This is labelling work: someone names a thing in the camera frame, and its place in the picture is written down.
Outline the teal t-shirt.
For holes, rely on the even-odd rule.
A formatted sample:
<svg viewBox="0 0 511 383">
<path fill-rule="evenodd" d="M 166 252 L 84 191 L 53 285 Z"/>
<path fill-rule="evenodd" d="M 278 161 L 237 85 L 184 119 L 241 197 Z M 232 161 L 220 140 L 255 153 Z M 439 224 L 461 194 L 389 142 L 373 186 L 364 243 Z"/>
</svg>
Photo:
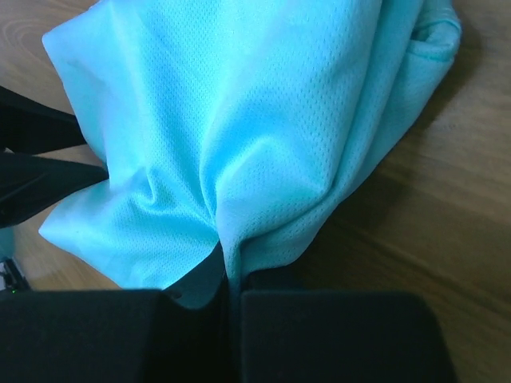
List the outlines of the teal t-shirt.
<svg viewBox="0 0 511 383">
<path fill-rule="evenodd" d="M 449 1 L 101 1 L 43 36 L 107 180 L 48 242 L 128 288 L 293 263 L 454 62 Z"/>
</svg>

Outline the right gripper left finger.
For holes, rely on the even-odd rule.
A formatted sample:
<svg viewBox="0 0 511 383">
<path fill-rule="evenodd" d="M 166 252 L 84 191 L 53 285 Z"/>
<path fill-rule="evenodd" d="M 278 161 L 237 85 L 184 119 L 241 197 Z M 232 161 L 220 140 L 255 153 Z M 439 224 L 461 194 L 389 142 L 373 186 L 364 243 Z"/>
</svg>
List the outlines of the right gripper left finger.
<svg viewBox="0 0 511 383">
<path fill-rule="evenodd" d="M 225 382 L 221 247 L 164 290 L 1 292 L 4 382 Z"/>
</svg>

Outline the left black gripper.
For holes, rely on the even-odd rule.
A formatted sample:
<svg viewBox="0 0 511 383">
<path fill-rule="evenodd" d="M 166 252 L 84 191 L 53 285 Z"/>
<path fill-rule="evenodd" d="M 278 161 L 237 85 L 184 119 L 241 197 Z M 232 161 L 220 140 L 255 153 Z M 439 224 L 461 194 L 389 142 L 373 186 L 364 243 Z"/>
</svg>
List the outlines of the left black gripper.
<svg viewBox="0 0 511 383">
<path fill-rule="evenodd" d="M 26 154 L 1 154 L 1 227 L 20 224 L 66 196 L 108 179 L 104 168 Z M 1 260 L 1 295 L 31 291 L 13 259 Z"/>
</svg>

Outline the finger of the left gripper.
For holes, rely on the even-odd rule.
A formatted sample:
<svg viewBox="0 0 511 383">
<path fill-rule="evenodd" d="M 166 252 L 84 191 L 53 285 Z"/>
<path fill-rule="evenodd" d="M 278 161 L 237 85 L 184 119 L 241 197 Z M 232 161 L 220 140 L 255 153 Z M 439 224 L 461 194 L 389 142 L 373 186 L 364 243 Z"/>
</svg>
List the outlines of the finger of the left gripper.
<svg viewBox="0 0 511 383">
<path fill-rule="evenodd" d="M 83 145 L 77 118 L 1 88 L 1 149 L 41 154 Z"/>
</svg>

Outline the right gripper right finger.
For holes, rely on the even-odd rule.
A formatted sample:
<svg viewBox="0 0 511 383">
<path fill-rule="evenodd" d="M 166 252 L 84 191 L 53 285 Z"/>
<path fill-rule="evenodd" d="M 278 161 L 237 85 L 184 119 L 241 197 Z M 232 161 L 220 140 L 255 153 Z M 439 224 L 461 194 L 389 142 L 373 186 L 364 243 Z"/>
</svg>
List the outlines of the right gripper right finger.
<svg viewBox="0 0 511 383">
<path fill-rule="evenodd" d="M 399 291 L 308 290 L 285 268 L 247 278 L 243 382 L 455 382 L 438 320 Z"/>
</svg>

